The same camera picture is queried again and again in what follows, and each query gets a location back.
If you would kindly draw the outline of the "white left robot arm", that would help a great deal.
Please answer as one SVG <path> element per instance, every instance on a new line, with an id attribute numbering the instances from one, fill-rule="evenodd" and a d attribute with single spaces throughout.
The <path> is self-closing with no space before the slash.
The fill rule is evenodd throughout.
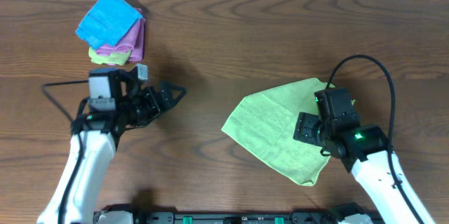
<path id="1" fill-rule="evenodd" d="M 38 223 L 93 223 L 94 204 L 124 132 L 144 128 L 186 95 L 167 81 L 156 90 L 131 81 L 127 95 L 113 93 L 121 81 L 89 80 L 90 95 L 71 122 L 70 152 L 58 186 Z"/>

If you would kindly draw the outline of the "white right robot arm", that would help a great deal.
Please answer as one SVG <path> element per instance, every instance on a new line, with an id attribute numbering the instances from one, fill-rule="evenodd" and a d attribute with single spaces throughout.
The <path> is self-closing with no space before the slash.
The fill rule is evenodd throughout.
<path id="1" fill-rule="evenodd" d="M 387 136 L 377 125 L 360 125 L 357 113 L 321 118 L 299 113 L 295 140 L 321 148 L 342 161 L 369 195 L 385 223 L 433 223 L 408 182 L 398 157 L 387 150 Z"/>

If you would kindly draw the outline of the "light green microfiber cloth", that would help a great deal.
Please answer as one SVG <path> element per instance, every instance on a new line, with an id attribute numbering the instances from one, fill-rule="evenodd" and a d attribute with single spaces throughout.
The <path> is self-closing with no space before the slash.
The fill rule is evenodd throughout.
<path id="1" fill-rule="evenodd" d="M 309 78 L 247 95 L 222 131 L 297 185 L 314 186 L 329 158 L 293 135 L 299 113 L 318 114 L 314 93 L 325 87 L 325 82 Z"/>

